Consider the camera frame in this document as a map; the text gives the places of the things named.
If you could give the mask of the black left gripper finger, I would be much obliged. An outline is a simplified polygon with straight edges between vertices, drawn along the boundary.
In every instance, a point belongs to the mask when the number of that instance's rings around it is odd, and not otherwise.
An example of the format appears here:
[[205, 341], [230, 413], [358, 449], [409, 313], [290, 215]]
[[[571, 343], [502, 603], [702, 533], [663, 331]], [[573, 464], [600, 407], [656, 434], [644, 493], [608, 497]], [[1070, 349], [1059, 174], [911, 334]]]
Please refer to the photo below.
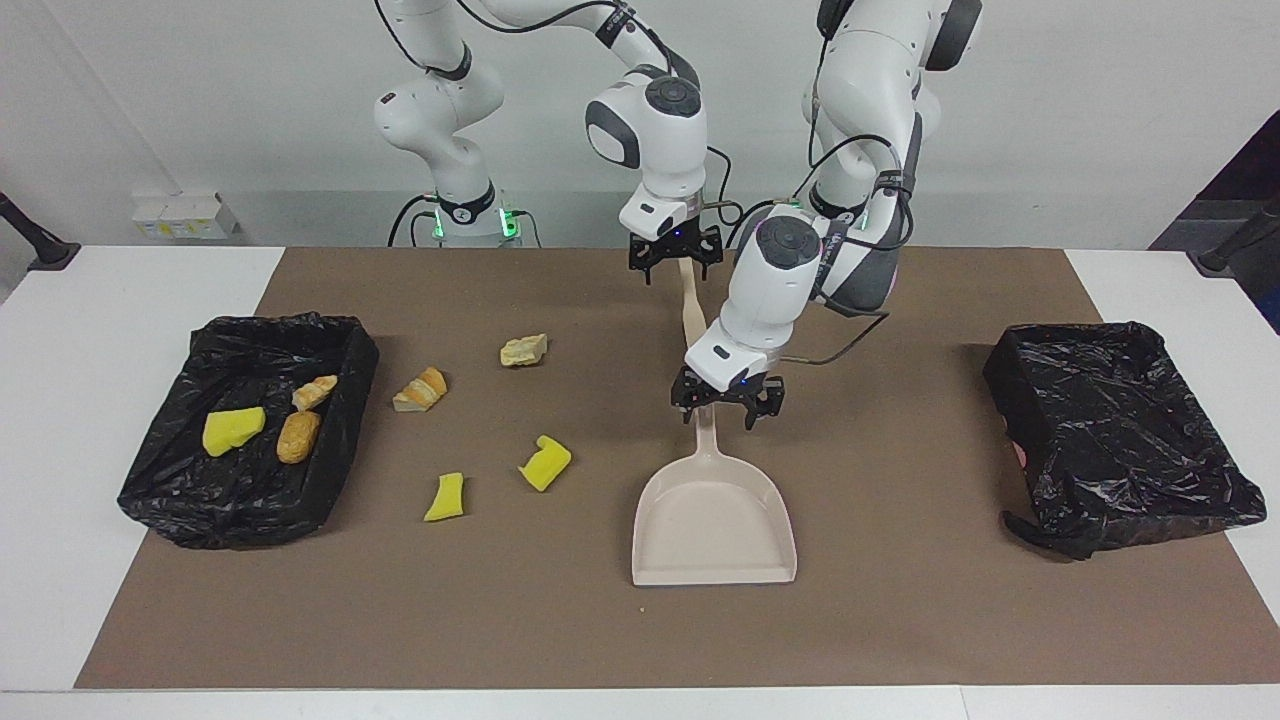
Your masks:
[[744, 428], [751, 430], [763, 416], [777, 416], [785, 401], [781, 375], [751, 375], [742, 380]]
[[671, 405], [690, 423], [692, 414], [707, 405], [707, 383], [690, 366], [681, 366], [671, 388]]

